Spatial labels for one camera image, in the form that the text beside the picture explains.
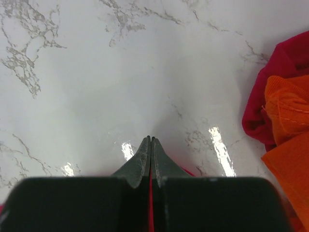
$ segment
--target marble floor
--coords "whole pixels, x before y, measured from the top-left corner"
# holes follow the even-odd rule
[[[261,176],[241,117],[299,0],[0,0],[0,202],[30,176],[108,175],[156,136],[197,176]]]

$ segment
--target orange fabric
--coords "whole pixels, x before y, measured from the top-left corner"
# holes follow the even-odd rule
[[[271,76],[265,99],[277,147],[262,160],[304,226],[292,218],[294,228],[309,231],[309,75],[289,79]]]

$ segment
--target pile of clothing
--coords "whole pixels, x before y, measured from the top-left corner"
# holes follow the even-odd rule
[[[296,212],[295,231],[309,231],[309,31],[276,46],[258,74],[242,125],[265,144],[262,161]]]

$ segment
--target red cloth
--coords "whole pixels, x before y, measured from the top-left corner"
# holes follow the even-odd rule
[[[194,176],[191,172],[184,169],[190,176]],[[153,208],[153,188],[152,188],[152,178],[151,171],[149,172],[150,183],[149,183],[149,201],[148,201],[148,232],[155,232],[154,227],[154,208]]]
[[[290,78],[309,74],[309,31],[278,44],[267,65],[260,71],[242,118],[246,134],[265,144],[266,151],[276,147],[271,120],[265,106],[265,87],[270,76]]]

